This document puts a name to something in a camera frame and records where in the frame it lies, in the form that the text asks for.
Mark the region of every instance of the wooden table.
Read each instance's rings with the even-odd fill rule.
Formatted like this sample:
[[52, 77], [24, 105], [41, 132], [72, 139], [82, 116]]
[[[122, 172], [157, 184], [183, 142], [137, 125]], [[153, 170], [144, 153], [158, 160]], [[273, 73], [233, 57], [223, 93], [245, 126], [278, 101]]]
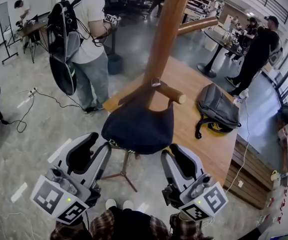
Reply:
[[[143, 76], [138, 77], [123, 90], [104, 103], [104, 108], [112, 112], [118, 108], [118, 101], [135, 90], [142, 82]], [[210, 173], [216, 181], [224, 185], [226, 175], [232, 159], [237, 130], [229, 134], [215, 133], [203, 126], [203, 137], [195, 138], [195, 125], [200, 120], [200, 114], [195, 108], [195, 99], [200, 91], [212, 82], [193, 70], [189, 66], [170, 57], [162, 80], [170, 87], [186, 94], [186, 102], [182, 105], [174, 103], [174, 137], [173, 143], [182, 145], [197, 154], [207, 173]], [[151, 109], [164, 110], [167, 107], [168, 98], [156, 92]]]
[[[47, 43], [45, 41], [45, 38], [44, 38], [44, 35], [43, 35], [43, 29], [47, 26], [47, 20], [45, 22], [36, 22], [34, 25], [28, 25], [28, 26], [25, 26], [23, 27], [22, 30], [18, 30], [17, 33], [18, 35], [20, 35], [23, 39], [23, 49], [24, 49], [24, 53], [26, 51], [26, 48], [25, 48], [25, 43], [27, 42], [27, 39], [29, 38], [28, 36], [30, 34], [32, 34], [33, 32], [35, 31], [39, 31], [40, 32], [40, 35], [41, 37], [43, 38], [44, 40], [44, 43], [42, 43], [42, 41], [36, 41], [36, 44], [40, 45], [43, 49], [45, 49], [47, 52]], [[36, 54], [36, 46], [32, 47], [30, 42], [29, 42], [29, 48], [30, 48], [30, 52], [31, 52], [31, 55], [32, 55], [32, 61], [33, 63], [35, 63], [35, 54]]]

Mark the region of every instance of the wooden bench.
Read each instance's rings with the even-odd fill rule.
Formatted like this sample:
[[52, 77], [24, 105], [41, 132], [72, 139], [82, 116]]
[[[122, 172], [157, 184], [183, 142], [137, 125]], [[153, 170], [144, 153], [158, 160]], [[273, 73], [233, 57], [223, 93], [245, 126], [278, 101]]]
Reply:
[[[229, 191], [248, 204], [261, 210], [264, 209], [267, 195], [273, 188], [273, 182], [270, 180], [272, 169], [266, 166], [254, 154], [254, 151], [254, 148], [249, 145], [245, 156], [245, 164]], [[225, 189], [231, 186], [238, 170], [243, 165], [244, 153], [244, 143], [236, 140], [233, 157], [224, 183]], [[243, 181], [242, 187], [238, 186], [239, 181]]]

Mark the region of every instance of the desk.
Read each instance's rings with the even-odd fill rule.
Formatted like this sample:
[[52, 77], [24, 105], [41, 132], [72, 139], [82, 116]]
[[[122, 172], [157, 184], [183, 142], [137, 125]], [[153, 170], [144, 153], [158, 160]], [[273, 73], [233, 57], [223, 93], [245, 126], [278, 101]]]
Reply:
[[40, 34], [41, 34], [41, 36], [42, 36], [42, 38], [44, 40], [44, 43], [42, 43], [41, 40], [40, 41], [36, 40], [36, 46], [32, 47], [32, 45], [29, 42], [29, 48], [30, 48], [30, 52], [31, 52], [31, 55], [32, 55], [33, 63], [35, 63], [35, 54], [36, 54], [37, 45], [40, 45], [43, 49], [45, 49], [48, 52], [47, 43], [45, 41], [45, 38], [44, 38], [44, 35], [43, 35], [43, 32], [42, 32], [42, 29], [45, 28], [46, 26], [47, 26], [47, 21], [45, 21], [45, 22], [36, 22], [34, 25], [25, 26], [25, 27], [23, 27], [22, 30], [18, 30], [17, 31], [18, 35], [20, 35], [22, 37], [22, 39], [23, 39], [24, 53], [26, 51], [26, 48], [25, 48], [24, 45], [27, 42], [27, 39], [29, 38], [28, 35], [30, 35], [31, 33], [35, 32], [35, 31], [39, 31], [40, 32]]
[[[138, 77], [123, 90], [104, 103], [104, 108], [112, 112], [118, 108], [118, 101], [135, 90], [142, 83], [143, 76]], [[174, 137], [173, 142], [192, 150], [201, 159], [205, 171], [210, 173], [221, 185], [224, 184], [232, 159], [237, 129], [229, 134], [219, 134], [202, 126], [203, 138], [195, 138], [195, 125], [200, 114], [195, 108], [195, 99], [211, 80], [199, 74], [189, 66], [170, 57], [162, 80], [172, 88], [186, 94], [182, 105], [174, 103]], [[224, 92], [232, 101], [233, 98]], [[161, 111], [167, 107], [168, 98], [156, 92], [151, 105], [152, 110]]]
[[202, 18], [204, 18], [204, 17], [202, 17], [202, 15], [205, 16], [205, 14], [203, 13], [202, 10], [197, 11], [197, 10], [193, 10], [191, 8], [186, 7], [182, 24], [186, 23], [188, 16], [190, 16], [192, 18], [196, 18], [197, 20], [201, 20]]
[[215, 61], [219, 51], [222, 48], [225, 48], [226, 50], [229, 50], [230, 52], [238, 55], [238, 56], [243, 56], [243, 53], [236, 51], [235, 49], [233, 50], [232, 47], [230, 45], [226, 45], [224, 44], [224, 42], [222, 41], [222, 35], [216, 31], [213, 30], [205, 30], [204, 33], [211, 38], [213, 41], [215, 41], [216, 43], [218, 43], [218, 48], [216, 53], [214, 54], [213, 58], [211, 59], [211, 61], [205, 65], [204, 63], [199, 63], [197, 64], [197, 68], [206, 76], [208, 76], [209, 78], [215, 78], [216, 77], [216, 73], [212, 70], [212, 66], [213, 66], [213, 62]]

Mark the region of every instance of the plastic bottle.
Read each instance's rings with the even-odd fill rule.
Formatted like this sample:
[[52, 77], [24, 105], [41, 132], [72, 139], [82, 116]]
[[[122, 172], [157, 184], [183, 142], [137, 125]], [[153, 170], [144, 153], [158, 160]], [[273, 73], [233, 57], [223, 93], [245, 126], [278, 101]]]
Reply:
[[238, 97], [234, 99], [234, 104], [237, 105], [238, 103], [242, 104], [248, 98], [248, 88], [243, 90]]

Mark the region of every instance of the wooden countertop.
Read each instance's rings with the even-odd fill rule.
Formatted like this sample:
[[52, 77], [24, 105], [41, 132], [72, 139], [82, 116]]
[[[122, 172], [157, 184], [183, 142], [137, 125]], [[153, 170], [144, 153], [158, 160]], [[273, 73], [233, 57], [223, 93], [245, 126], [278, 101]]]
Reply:
[[[135, 90], [141, 84], [142, 78], [141, 75], [106, 101], [104, 108], [109, 112], [114, 111], [118, 107], [118, 101]], [[202, 138], [195, 138], [195, 126], [200, 119], [200, 114], [195, 107], [195, 99], [206, 85], [212, 83], [211, 80], [172, 57], [168, 59], [162, 80], [170, 87], [186, 94], [187, 97], [186, 102], [182, 105], [174, 103], [173, 143], [192, 150], [200, 157], [205, 172], [224, 185], [234, 151], [237, 130], [235, 129], [229, 134], [220, 134], [203, 126], [201, 128]], [[161, 111], [166, 109], [167, 103], [168, 98], [156, 92], [150, 108]]]

